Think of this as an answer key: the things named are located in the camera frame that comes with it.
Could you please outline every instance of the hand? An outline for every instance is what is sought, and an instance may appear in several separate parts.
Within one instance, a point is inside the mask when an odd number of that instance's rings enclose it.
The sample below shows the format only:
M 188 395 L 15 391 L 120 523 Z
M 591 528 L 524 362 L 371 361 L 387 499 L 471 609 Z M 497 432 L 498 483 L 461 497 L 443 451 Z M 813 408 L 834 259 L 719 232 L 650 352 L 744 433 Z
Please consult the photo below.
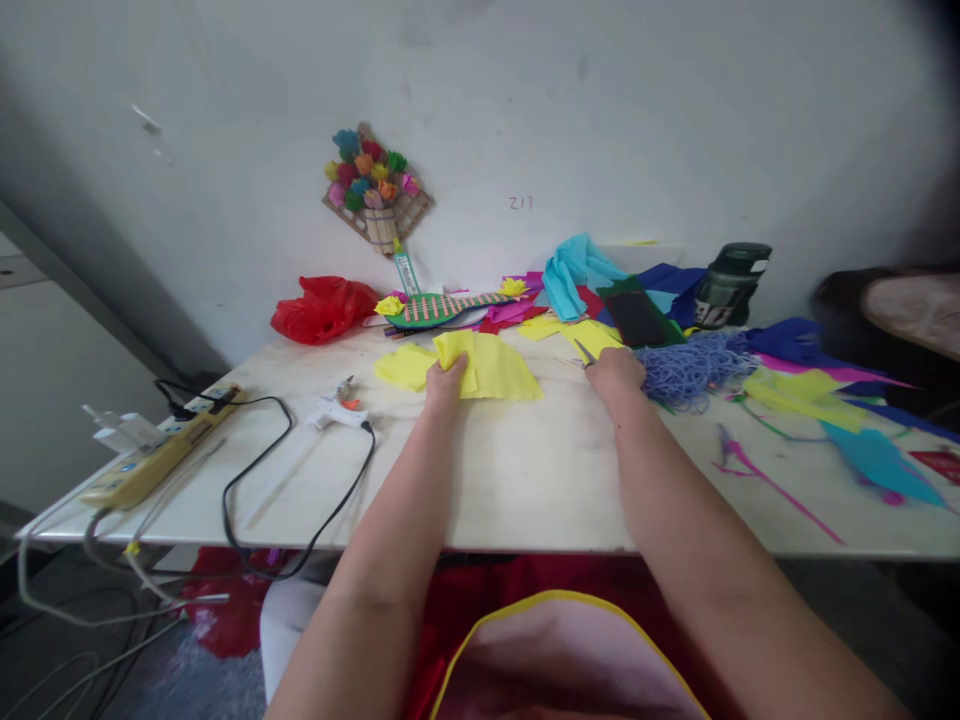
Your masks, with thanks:
M 427 402 L 425 410 L 454 410 L 460 402 L 460 379 L 467 369 L 468 356 L 460 353 L 449 370 L 444 370 L 438 360 L 427 371 Z
M 642 397 L 640 387 L 646 379 L 647 369 L 629 348 L 604 348 L 587 368 L 587 380 L 608 410 L 624 399 Z

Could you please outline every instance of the yellow trim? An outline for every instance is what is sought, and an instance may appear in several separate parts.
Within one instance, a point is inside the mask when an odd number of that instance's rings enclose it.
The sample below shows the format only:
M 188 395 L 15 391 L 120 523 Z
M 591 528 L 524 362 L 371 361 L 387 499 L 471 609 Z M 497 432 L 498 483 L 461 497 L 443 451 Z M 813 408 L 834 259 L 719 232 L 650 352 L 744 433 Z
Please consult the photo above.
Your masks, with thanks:
M 683 687 L 683 689 L 686 690 L 687 694 L 693 698 L 693 701 L 697 704 L 697 707 L 700 708 L 700 712 L 703 713 L 703 717 L 707 720 L 710 720 L 710 716 L 707 714 L 707 711 L 703 709 L 703 705 L 700 704 L 697 696 L 693 694 L 692 690 L 690 690 L 690 686 L 687 685 L 687 681 L 683 679 L 683 676 L 677 672 L 677 669 L 673 666 L 673 663 L 667 659 L 667 656 L 660 651 L 660 648 L 657 647 L 657 644 L 650 639 L 650 636 L 647 635 L 644 629 L 640 627 L 632 617 L 627 615 L 623 610 L 613 603 L 607 602 L 606 600 L 601 600 L 593 595 L 578 593 L 572 590 L 544 590 L 536 595 L 531 595 L 530 597 L 524 598 L 519 602 L 515 602 L 513 605 L 507 605 L 504 608 L 500 608 L 496 612 L 492 612 L 489 615 L 485 615 L 477 620 L 474 626 L 470 629 L 470 632 L 467 633 L 466 639 L 460 643 L 460 647 L 457 648 L 457 652 L 450 661 L 449 667 L 447 667 L 447 672 L 443 678 L 443 685 L 440 686 L 440 692 L 437 694 L 437 699 L 433 703 L 433 710 L 430 712 L 429 720 L 436 720 L 437 713 L 440 712 L 440 703 L 443 701 L 443 696 L 446 695 L 447 685 L 450 684 L 450 677 L 453 675 L 453 669 L 457 665 L 457 660 L 460 659 L 460 654 L 463 652 L 464 648 L 470 644 L 470 640 L 473 639 L 474 633 L 477 632 L 482 625 L 486 625 L 488 622 L 501 620 L 502 618 L 510 617 L 511 615 L 518 615 L 547 600 L 572 600 L 575 602 L 582 602 L 587 605 L 593 605 L 594 607 L 601 608 L 602 610 L 612 612 L 614 615 L 618 615 L 626 620 L 628 623 L 630 623 L 633 629 L 636 630 L 644 640 L 650 643 L 650 646 L 654 650 L 656 650 L 657 655 L 660 656 L 660 659 L 663 660 L 664 664 L 670 668 L 670 671 L 674 674 L 674 676 L 676 676 L 677 680 L 680 681 L 680 685 Z

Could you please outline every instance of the left hand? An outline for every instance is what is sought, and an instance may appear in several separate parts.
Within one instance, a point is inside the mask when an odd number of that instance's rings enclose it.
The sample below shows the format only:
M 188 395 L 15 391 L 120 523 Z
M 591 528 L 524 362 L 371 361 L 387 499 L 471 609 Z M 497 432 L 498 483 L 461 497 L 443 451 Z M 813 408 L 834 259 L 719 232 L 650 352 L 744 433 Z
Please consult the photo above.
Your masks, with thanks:
M 449 370 L 438 360 L 427 371 L 427 402 L 424 409 L 451 410 L 460 403 L 460 379 L 467 369 L 468 357 L 461 353 Z

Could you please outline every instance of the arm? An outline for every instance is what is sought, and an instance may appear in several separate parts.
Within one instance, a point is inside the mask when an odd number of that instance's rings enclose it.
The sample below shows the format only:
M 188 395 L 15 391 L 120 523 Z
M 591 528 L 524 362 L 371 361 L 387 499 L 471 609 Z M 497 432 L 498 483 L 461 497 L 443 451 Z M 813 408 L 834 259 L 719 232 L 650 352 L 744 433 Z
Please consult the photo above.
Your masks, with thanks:
M 908 717 L 804 604 L 640 391 L 645 370 L 604 350 L 587 376 L 615 426 L 630 536 L 684 632 L 748 718 Z
M 462 356 L 427 375 L 427 400 L 287 665 L 267 718 L 394 718 L 450 522 Z

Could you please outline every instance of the scissors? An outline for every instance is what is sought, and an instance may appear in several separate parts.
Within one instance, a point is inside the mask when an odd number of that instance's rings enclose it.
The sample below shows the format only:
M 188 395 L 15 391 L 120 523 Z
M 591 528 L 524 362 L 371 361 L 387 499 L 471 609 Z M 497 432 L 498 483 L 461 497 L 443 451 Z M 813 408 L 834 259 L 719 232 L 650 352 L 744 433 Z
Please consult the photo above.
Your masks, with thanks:
M 580 342 L 579 340 L 574 340 L 574 342 L 577 344 L 577 347 L 580 348 L 580 352 L 583 353 L 583 356 L 587 359 L 587 361 L 583 364 L 584 370 L 586 370 L 588 367 L 590 367 L 591 365 L 597 362 L 597 359 L 593 356 L 593 353 L 587 350 L 583 346 L 582 342 Z

